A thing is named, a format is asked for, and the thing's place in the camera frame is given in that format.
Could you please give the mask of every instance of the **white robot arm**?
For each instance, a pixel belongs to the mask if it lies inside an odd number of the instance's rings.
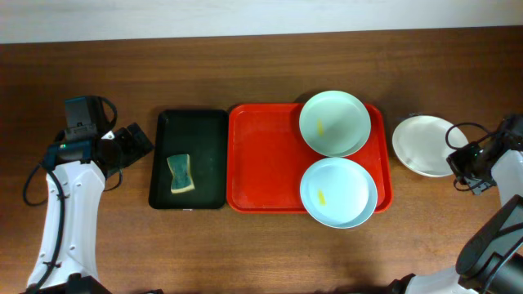
[[[508,150],[492,167],[492,177],[498,185],[502,206],[507,204],[514,195],[523,195],[523,153],[521,151]],[[456,272],[454,267],[428,276],[415,276],[407,285],[405,294],[477,293],[472,289],[466,289],[459,285],[459,279],[460,274]]]
[[[114,112],[111,122],[104,103]],[[46,170],[46,223],[26,293],[109,293],[98,283],[95,258],[96,217],[105,180],[119,172],[118,186],[122,170],[154,146],[135,123],[113,133],[116,107],[106,98],[73,98],[65,109],[68,128],[49,146],[24,187],[27,204],[43,204],[30,203],[26,192],[38,168]]]
[[[65,223],[56,267],[42,288],[66,283],[71,274],[92,276],[96,272],[96,215],[98,203],[105,187],[105,177],[94,163],[81,164],[79,160],[56,166],[56,178],[65,196]],[[60,200],[54,180],[47,176],[48,203],[42,246],[27,286],[36,284],[44,275],[55,249],[60,219]]]

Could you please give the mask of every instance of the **sponge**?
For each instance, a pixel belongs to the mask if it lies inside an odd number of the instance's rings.
[[[189,154],[173,155],[167,158],[172,173],[171,193],[179,194],[195,189],[190,176]]]

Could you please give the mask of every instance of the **black cable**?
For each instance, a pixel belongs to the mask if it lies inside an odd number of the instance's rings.
[[[24,202],[25,204],[27,204],[28,206],[31,206],[31,207],[36,207],[36,206],[40,206],[42,204],[45,204],[47,202],[47,198],[43,199],[41,202],[39,203],[31,203],[28,199],[27,199],[27,189],[29,188],[29,183],[31,182],[31,180],[33,179],[33,176],[34,174],[38,171],[38,169],[42,166],[41,163],[38,163],[36,165],[36,167],[34,167],[33,171],[29,174],[29,177],[27,178],[27,181],[25,182],[25,185],[24,185],[24,190],[22,191],[22,198],[24,199]]]
[[[118,170],[118,184],[116,184],[114,187],[110,188],[110,189],[105,189],[104,192],[109,192],[111,190],[114,190],[116,188],[118,188],[123,182],[123,171],[122,169],[120,168]]]
[[[456,184],[458,183],[458,179],[454,179],[454,188],[459,191],[459,192],[467,192],[467,191],[472,191],[474,190],[475,188],[478,188],[479,186],[483,185],[485,183],[484,180],[481,180],[479,183],[476,183],[475,185],[473,185],[472,187],[468,187],[466,189],[460,189],[458,188],[458,186],[456,186]]]
[[[498,274],[499,270],[501,268],[503,268],[504,265],[507,264],[507,262],[511,259],[511,257],[514,255],[514,253],[516,253],[517,249],[519,249],[522,242],[523,242],[523,238],[520,238],[519,241],[510,248],[510,250],[507,252],[507,254],[505,254],[503,256],[502,260],[500,262],[498,262],[498,264],[494,267],[494,269],[490,272],[488,278],[486,279],[486,283],[483,286],[483,288],[481,289],[480,294],[487,293],[487,291],[490,288],[490,284],[492,283],[492,281],[494,281],[494,278],[496,278],[496,275]]]
[[[58,232],[56,234],[56,244],[55,244],[55,250],[52,253],[51,261],[46,262],[44,264],[47,265],[47,269],[45,273],[43,273],[43,276],[40,278],[40,280],[32,287],[29,287],[26,290],[26,294],[35,294],[40,290],[42,285],[47,281],[49,276],[51,275],[51,272],[56,266],[59,266],[56,264],[56,260],[58,259],[58,255],[60,253],[60,248],[62,246],[62,237],[64,233],[64,222],[65,222],[65,196],[64,196],[64,190],[62,189],[62,186],[58,179],[55,176],[55,173],[52,172],[49,169],[46,169],[44,166],[42,166],[43,169],[46,170],[47,174],[52,178],[52,180],[55,182],[55,186],[58,189],[58,194],[56,195],[58,199],[60,200],[60,219],[58,222]]]
[[[114,126],[116,126],[116,119],[118,118],[118,112],[116,111],[116,106],[113,104],[113,102],[109,101],[109,99],[104,98],[104,97],[99,97],[99,96],[98,96],[98,99],[105,102],[107,104],[107,106],[109,106],[109,108],[111,108],[111,110],[113,111],[113,119],[111,119],[111,121],[109,123],[109,125],[110,125],[109,129],[105,130],[105,132],[108,132],[108,131],[112,130]]]
[[[451,149],[454,149],[454,150],[460,150],[462,147],[455,147],[455,146],[452,146],[449,142],[449,134],[450,134],[450,131],[452,131],[455,127],[461,127],[461,126],[474,126],[474,127],[479,127],[481,130],[485,131],[487,133],[486,136],[484,136],[483,138],[479,139],[476,143],[480,143],[482,142],[483,140],[495,135],[496,133],[491,133],[489,130],[487,130],[486,127],[483,127],[481,126],[479,123],[475,123],[475,122],[461,122],[461,123],[458,123],[458,124],[455,124],[453,125],[452,127],[449,128],[449,130],[447,130],[447,132],[445,133],[445,143],[447,143],[447,146],[449,146],[449,148]]]

